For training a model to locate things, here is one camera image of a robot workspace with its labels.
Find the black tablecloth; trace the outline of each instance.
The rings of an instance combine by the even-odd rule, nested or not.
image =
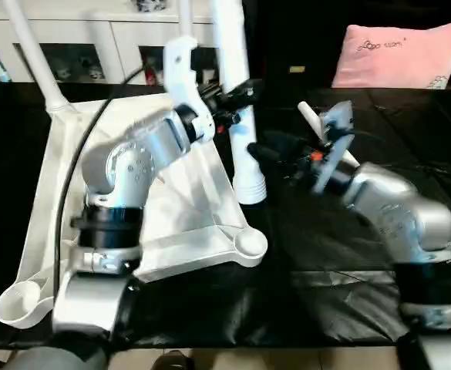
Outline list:
[[[75,102],[103,99],[110,86],[62,85]],[[124,95],[160,92],[130,86]],[[275,128],[313,138],[296,110],[354,103],[351,151],[411,180],[451,209],[451,91],[321,89],[268,86],[256,107],[257,130]],[[0,294],[14,280],[49,132],[33,84],[0,84]],[[231,173],[228,138],[216,139]],[[256,268],[228,263],[147,284],[135,347],[305,347],[390,345],[408,328],[398,314],[385,246],[334,197],[313,197],[268,174],[268,205],[244,209],[269,239]],[[0,348],[37,345],[49,319],[26,331],[0,324]]]

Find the wire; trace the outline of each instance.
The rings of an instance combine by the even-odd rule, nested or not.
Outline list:
[[[72,175],[76,169],[76,164],[78,163],[79,157],[81,156],[81,152],[85,147],[86,141],[89,138],[90,133],[92,133],[95,128],[96,123],[99,121],[103,112],[107,108],[107,106],[112,102],[122,91],[123,88],[130,82],[134,77],[139,75],[144,68],[141,66],[134,72],[131,72],[129,76],[124,79],[124,81],[116,86],[113,91],[110,93],[109,97],[99,110],[95,113],[95,116],[92,118],[88,127],[82,135],[81,140],[79,141],[78,146],[74,154],[72,155],[71,163],[69,164],[66,178],[64,179],[64,184],[62,185],[61,195],[59,197],[59,205],[57,206],[57,214],[56,214],[56,226],[54,230],[54,300],[57,298],[57,294],[59,293],[59,285],[60,285],[60,271],[61,271],[61,228],[62,228],[62,215],[64,213],[64,204],[66,203],[66,198],[68,195],[69,185],[71,184]]]

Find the white pole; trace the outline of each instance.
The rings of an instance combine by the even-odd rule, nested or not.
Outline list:
[[[249,79],[244,12],[241,0],[211,0],[214,40],[218,47],[220,81],[228,93]],[[247,145],[256,141],[252,106],[242,109],[241,122],[230,129],[234,159],[234,192],[241,204],[257,204],[266,198],[266,185]]]
[[[19,3],[16,0],[4,0],[4,4],[15,28],[16,35],[18,35],[26,60],[45,97],[46,111],[52,112],[67,107],[69,102],[57,86],[47,59],[45,59]]]
[[[181,36],[193,35],[193,6],[192,0],[178,0],[179,31]]]

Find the white plastic handle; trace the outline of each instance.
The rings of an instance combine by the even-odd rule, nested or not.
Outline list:
[[[302,113],[302,116],[305,118],[305,120],[308,121],[309,126],[313,129],[316,135],[318,135],[319,139],[324,142],[325,138],[323,137],[323,133],[321,131],[321,118],[319,118],[316,112],[312,110],[312,108],[306,102],[300,102],[297,105],[297,108]],[[353,166],[358,167],[360,165],[357,159],[348,150],[343,153],[342,159]]]

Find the pink pillow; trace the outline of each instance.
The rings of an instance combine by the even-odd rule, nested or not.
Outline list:
[[[347,27],[333,87],[444,89],[451,23],[435,29]]]

